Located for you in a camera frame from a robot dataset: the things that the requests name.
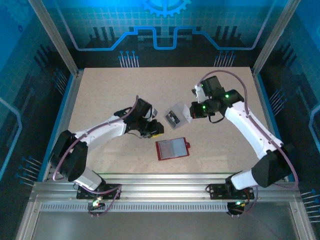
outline small transparent box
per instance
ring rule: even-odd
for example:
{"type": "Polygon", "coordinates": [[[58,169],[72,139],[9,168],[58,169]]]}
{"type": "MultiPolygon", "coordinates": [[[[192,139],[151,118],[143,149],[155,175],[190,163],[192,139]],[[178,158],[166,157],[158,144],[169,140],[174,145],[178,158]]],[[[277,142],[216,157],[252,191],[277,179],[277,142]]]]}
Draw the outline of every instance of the small transparent box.
{"type": "Polygon", "coordinates": [[[164,118],[173,130],[191,123],[192,120],[188,106],[182,101],[165,111],[164,118]]]}

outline black mounting plate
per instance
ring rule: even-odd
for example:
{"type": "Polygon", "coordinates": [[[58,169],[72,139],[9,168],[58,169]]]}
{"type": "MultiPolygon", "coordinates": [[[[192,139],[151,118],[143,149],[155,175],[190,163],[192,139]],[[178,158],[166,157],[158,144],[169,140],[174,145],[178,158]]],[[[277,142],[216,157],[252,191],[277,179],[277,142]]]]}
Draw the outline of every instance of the black mounting plate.
{"type": "Polygon", "coordinates": [[[211,200],[246,200],[248,196],[250,200],[255,199],[254,191],[251,187],[233,192],[232,195],[228,193],[225,184],[209,184],[205,190],[210,194],[211,200]]]}
{"type": "MultiPolygon", "coordinates": [[[[105,184],[103,186],[103,188],[104,188],[104,191],[107,191],[109,189],[113,189],[118,186],[120,186],[120,184],[105,184]]],[[[115,198],[116,194],[117,194],[116,190],[112,191],[109,194],[103,195],[103,199],[104,200],[112,200],[115,198]]],[[[116,197],[116,200],[120,199],[120,195],[121,195],[121,192],[116,197]]],[[[97,196],[99,196],[99,195],[88,192],[88,191],[84,190],[81,186],[78,186],[78,191],[76,193],[76,199],[94,200],[94,199],[97,199],[97,196]]]]}

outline beige table surface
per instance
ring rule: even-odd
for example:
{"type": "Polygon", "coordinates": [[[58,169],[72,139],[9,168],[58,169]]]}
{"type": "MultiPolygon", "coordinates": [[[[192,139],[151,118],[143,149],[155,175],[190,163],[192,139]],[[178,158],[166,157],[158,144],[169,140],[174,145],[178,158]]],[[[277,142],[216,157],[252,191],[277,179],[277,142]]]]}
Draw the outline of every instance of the beige table surface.
{"type": "MultiPolygon", "coordinates": [[[[188,107],[196,101],[191,89],[216,67],[86,68],[80,83],[69,130],[93,127],[114,112],[134,104],[136,95],[158,110],[157,119],[165,133],[151,139],[125,134],[88,154],[87,166],[97,173],[232,173],[254,166],[258,158],[250,144],[227,119],[212,124],[207,118],[193,119],[172,130],[165,111],[178,103],[188,107]],[[190,156],[158,161],[156,141],[186,137],[190,156]]],[[[249,67],[224,67],[246,84],[249,108],[266,126],[266,119],[249,67]]],[[[236,89],[244,96],[237,79],[217,73],[226,91],[236,89]]]]}

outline gray floor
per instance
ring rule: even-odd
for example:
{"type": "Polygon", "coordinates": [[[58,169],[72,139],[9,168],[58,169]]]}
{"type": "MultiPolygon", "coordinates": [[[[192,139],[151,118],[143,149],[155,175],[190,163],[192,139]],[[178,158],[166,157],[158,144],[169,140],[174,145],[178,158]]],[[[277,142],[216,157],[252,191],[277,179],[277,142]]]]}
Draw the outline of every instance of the gray floor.
{"type": "Polygon", "coordinates": [[[231,219],[222,212],[42,212],[33,240],[276,240],[259,220],[284,240],[297,239],[290,209],[259,203],[249,215],[231,219]]]}

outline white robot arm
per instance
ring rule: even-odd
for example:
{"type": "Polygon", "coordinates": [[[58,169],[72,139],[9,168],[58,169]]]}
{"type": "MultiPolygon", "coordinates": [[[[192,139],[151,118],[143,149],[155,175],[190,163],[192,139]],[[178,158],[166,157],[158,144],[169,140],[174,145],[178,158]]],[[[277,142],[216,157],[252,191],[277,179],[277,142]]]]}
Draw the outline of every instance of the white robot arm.
{"type": "Polygon", "coordinates": [[[291,173],[290,167],[278,148],[288,154],[293,152],[293,146],[291,144],[284,146],[282,141],[271,134],[249,108],[247,114],[244,98],[236,90],[225,92],[218,78],[213,76],[196,85],[192,92],[197,98],[197,102],[191,103],[192,118],[209,117],[209,121],[212,122],[211,117],[220,112],[223,118],[226,117],[243,134],[259,160],[250,170],[241,171],[226,179],[226,188],[230,193],[258,185],[266,188],[291,173]],[[249,117],[271,140],[258,130],[249,117]]]}
{"type": "Polygon", "coordinates": [[[106,183],[86,166],[87,154],[100,144],[131,130],[139,131],[143,138],[163,134],[164,127],[154,119],[156,116],[156,109],[138,98],[133,109],[128,107],[117,111],[99,125],[76,133],[68,130],[62,132],[51,152],[50,162],[69,182],[92,191],[103,191],[106,183]]]}

